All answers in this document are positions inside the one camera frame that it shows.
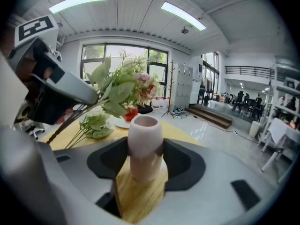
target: wooden step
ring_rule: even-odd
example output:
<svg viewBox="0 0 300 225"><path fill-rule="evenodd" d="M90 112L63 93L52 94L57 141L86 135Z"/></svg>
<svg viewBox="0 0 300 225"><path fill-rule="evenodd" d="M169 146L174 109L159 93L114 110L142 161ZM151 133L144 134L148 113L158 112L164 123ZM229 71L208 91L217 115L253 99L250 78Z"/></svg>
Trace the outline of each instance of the wooden step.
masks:
<svg viewBox="0 0 300 225"><path fill-rule="evenodd" d="M207 121L213 122L222 128L228 128L231 125L231 122L224 121L220 119L218 116L216 116L215 114L209 114L207 112L203 112L201 110L194 109L192 107L186 108L186 110L196 116L206 119Z"/></svg>
<svg viewBox="0 0 300 225"><path fill-rule="evenodd" d="M212 111L212 109L209 109L205 106L201 106L201 105L191 105L189 108L193 108L195 110L200 110L203 113L207 113L207 114L211 114L211 115L215 115L217 118L229 122L230 124L232 123L232 118L226 117L218 112Z"/></svg>

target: trash bin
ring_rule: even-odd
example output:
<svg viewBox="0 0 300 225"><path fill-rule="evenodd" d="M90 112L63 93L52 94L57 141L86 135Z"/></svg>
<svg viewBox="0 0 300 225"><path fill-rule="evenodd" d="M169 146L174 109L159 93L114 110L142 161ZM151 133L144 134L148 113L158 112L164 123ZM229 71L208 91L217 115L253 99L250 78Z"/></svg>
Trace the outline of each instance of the trash bin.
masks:
<svg viewBox="0 0 300 225"><path fill-rule="evenodd" d="M260 127L261 127L261 124L259 122L253 121L251 128L250 128L249 135L251 137L255 137Z"/></svg>

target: wooden tabletop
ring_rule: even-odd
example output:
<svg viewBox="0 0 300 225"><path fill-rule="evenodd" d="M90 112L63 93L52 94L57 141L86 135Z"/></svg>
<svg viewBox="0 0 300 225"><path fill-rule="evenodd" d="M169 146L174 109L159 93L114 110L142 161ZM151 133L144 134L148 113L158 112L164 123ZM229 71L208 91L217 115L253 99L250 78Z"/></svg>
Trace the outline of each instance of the wooden tabletop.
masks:
<svg viewBox="0 0 300 225"><path fill-rule="evenodd" d="M52 150L61 150L70 142L79 130L79 121L74 121L63 130L50 144ZM163 137L176 139L188 143L200 145L194 138L177 127L162 121ZM53 134L46 135L41 141L46 142ZM86 146L92 143L121 138L128 135L128 129L123 129L114 125L114 131L104 139L84 139L75 147ZM168 179L168 172L163 161L159 175L152 182L141 184L136 182L130 173L128 158L121 168L116 183L118 187L119 200L121 205L122 219L130 223L138 223L146 217L163 199L165 182Z"/></svg>

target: wooden coat rack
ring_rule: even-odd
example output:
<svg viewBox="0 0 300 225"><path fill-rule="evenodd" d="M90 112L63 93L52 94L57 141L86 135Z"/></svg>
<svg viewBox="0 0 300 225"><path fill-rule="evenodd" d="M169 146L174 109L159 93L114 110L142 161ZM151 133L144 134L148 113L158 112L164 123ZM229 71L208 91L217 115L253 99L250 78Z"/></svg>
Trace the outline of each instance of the wooden coat rack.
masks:
<svg viewBox="0 0 300 225"><path fill-rule="evenodd" d="M171 114L170 113L170 102L171 102L172 84L174 83L174 81L173 81L173 71L175 70L175 68L174 68L173 60L170 63L172 64L172 67L171 67L171 84L170 84L170 88L168 89L170 91L169 105L168 105L168 110L161 117L163 117L165 114L168 115L168 113Z"/></svg>

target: balcony railing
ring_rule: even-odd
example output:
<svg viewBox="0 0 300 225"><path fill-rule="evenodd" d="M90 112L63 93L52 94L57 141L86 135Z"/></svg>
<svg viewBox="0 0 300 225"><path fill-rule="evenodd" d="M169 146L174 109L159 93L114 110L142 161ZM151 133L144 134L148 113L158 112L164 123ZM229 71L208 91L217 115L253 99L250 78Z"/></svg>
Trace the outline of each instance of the balcony railing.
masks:
<svg viewBox="0 0 300 225"><path fill-rule="evenodd" d="M226 74L239 74L239 75L249 75L256 77L270 78L270 69L265 67L252 67L252 66L225 66ZM284 77L281 78L278 76L278 80L284 80ZM272 70L271 78L274 79L274 70Z"/></svg>

